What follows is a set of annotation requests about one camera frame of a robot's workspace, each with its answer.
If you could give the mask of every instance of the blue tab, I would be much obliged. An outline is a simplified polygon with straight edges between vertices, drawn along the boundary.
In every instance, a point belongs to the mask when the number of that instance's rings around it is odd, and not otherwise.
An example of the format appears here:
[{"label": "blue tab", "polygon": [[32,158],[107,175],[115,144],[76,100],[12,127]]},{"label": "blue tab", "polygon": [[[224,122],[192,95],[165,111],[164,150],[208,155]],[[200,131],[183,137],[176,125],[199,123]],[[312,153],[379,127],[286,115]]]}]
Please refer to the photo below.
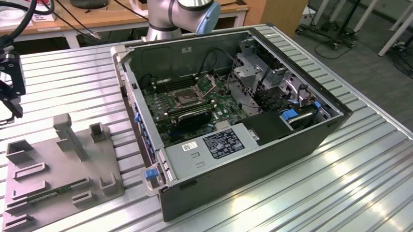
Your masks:
[{"label": "blue tab", "polygon": [[140,115],[139,115],[139,113],[135,114],[135,122],[140,122]]},{"label": "blue tab", "polygon": [[287,111],[283,111],[282,113],[282,118],[284,120],[288,120],[290,118],[294,118],[298,116],[298,113],[295,112],[295,110],[287,110]]},{"label": "blue tab", "polygon": [[159,173],[157,173],[157,170],[155,168],[144,171],[144,178],[147,180],[152,180],[153,178],[156,178],[157,175],[159,175]]},{"label": "blue tab", "polygon": [[320,108],[320,103],[318,101],[314,102],[314,106],[316,107],[316,109]]}]

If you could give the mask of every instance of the floor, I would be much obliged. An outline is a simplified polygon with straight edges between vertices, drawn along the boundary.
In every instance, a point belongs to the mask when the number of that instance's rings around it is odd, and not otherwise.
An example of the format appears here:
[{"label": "floor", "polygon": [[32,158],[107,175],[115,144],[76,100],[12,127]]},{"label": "floor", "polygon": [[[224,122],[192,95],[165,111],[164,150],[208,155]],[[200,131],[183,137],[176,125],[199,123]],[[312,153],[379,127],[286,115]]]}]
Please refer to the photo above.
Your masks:
[{"label": "floor", "polygon": [[[318,8],[322,0],[310,0],[311,8]],[[324,13],[330,13],[335,1],[331,0]],[[340,25],[350,10],[351,3],[346,2],[336,23]],[[354,28],[365,10],[358,7],[349,28]],[[393,35],[389,31],[393,23],[371,14],[359,33],[359,41],[354,48],[338,59],[330,60],[318,56],[314,47],[327,39],[304,32],[294,36],[294,41],[328,66],[328,68],[357,88],[357,90],[413,131],[413,79],[406,77],[394,67],[391,52],[379,57],[383,44]],[[401,37],[405,41],[411,36],[409,31]],[[318,48],[318,52],[326,57],[336,57],[347,47],[336,51],[326,45]]]}]

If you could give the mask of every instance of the connector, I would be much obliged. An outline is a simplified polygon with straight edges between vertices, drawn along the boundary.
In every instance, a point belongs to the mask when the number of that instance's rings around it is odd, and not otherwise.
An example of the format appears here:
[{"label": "connector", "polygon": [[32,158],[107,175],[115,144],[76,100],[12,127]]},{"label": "connector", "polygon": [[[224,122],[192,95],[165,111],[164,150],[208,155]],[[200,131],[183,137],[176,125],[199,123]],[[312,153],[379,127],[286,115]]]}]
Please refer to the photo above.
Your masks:
[{"label": "connector", "polygon": [[89,34],[96,38],[96,39],[101,39],[101,36],[97,34],[97,32],[89,30]]}]

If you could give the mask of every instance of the aluminum table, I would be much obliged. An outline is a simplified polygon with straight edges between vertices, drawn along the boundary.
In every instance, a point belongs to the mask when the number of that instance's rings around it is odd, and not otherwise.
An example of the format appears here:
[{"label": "aluminum table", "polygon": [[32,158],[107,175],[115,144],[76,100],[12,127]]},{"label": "aluminum table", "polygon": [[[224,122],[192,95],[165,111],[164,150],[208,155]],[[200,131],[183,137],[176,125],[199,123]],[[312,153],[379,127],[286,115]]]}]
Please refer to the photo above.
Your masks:
[{"label": "aluminum table", "polygon": [[167,223],[157,198],[148,197],[141,186],[144,164],[116,83],[111,45],[22,56],[25,114],[0,128],[0,195],[5,191],[5,144],[54,137],[50,117],[65,112],[70,112],[75,131],[95,122],[109,126],[125,186],[121,197],[38,232],[413,229],[411,132],[279,30],[267,25],[255,28],[354,115],[311,155]]}]

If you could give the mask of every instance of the circuit board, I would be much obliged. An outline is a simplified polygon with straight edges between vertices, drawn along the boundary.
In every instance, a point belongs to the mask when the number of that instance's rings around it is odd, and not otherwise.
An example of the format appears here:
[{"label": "circuit board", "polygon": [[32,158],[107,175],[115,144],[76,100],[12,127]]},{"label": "circuit board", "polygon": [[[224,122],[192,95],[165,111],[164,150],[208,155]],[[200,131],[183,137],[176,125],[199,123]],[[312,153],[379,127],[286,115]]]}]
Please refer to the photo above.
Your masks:
[{"label": "circuit board", "polygon": [[[216,131],[216,123],[234,125],[247,117],[218,75],[205,74],[195,85],[163,93],[147,88],[143,95],[165,147]],[[211,113],[209,121],[195,130],[176,130],[177,117],[201,111]]]}]

